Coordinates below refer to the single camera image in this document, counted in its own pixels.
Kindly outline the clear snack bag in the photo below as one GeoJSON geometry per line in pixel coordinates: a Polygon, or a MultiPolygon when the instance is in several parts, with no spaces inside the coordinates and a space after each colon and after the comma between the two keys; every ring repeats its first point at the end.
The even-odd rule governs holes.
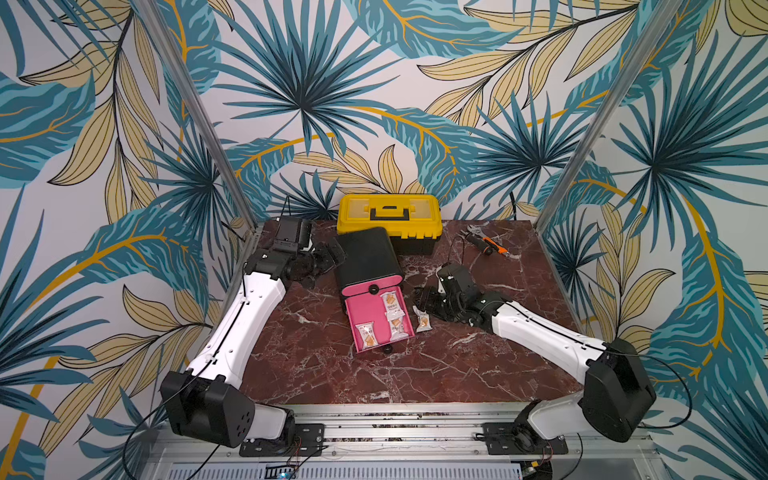
{"type": "Polygon", "coordinates": [[[417,306],[413,306],[413,311],[417,317],[416,333],[423,333],[432,329],[431,320],[428,313],[420,310],[417,306]]]}
{"type": "Polygon", "coordinates": [[[373,322],[356,324],[355,327],[360,337],[360,351],[374,348],[379,345],[375,335],[375,327],[373,322]]]}
{"type": "Polygon", "coordinates": [[[408,327],[405,323],[405,318],[399,316],[396,318],[388,318],[388,324],[390,328],[390,341],[395,342],[402,339],[406,339],[410,336],[408,327]]]}
{"type": "Polygon", "coordinates": [[[380,295],[386,309],[388,319],[401,318],[404,315],[396,291],[387,291],[380,295]]]}

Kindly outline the black drawer cabinet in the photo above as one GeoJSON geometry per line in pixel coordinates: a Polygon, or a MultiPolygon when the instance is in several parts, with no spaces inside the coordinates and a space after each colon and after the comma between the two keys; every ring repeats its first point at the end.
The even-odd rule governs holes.
{"type": "Polygon", "coordinates": [[[343,297],[398,286],[404,279],[390,237],[383,227],[340,234],[336,241],[344,253],[335,269],[335,278],[343,297]]]}

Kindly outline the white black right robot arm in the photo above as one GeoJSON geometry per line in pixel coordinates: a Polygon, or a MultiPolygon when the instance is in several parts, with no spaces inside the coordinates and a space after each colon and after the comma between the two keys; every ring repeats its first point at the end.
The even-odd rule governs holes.
{"type": "Polygon", "coordinates": [[[545,319],[521,303],[483,291],[469,270],[449,263],[434,286],[414,291],[415,306],[430,317],[466,324],[512,341],[556,365],[579,382],[578,392],[555,400],[534,400],[490,444],[510,443],[532,453],[559,437],[596,432],[625,443],[657,395],[635,348],[624,340],[606,343],[545,319]]]}

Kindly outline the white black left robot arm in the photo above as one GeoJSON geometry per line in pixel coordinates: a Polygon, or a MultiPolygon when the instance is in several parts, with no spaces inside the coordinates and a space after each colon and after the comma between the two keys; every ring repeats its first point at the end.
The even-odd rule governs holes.
{"type": "Polygon", "coordinates": [[[269,317],[294,282],[312,287],[342,254],[312,241],[312,223],[282,217],[267,247],[244,262],[238,291],[213,335],[183,372],[160,387],[172,431],[229,448],[246,440],[283,452],[295,442],[291,410],[259,404],[241,392],[250,355],[269,317]]]}

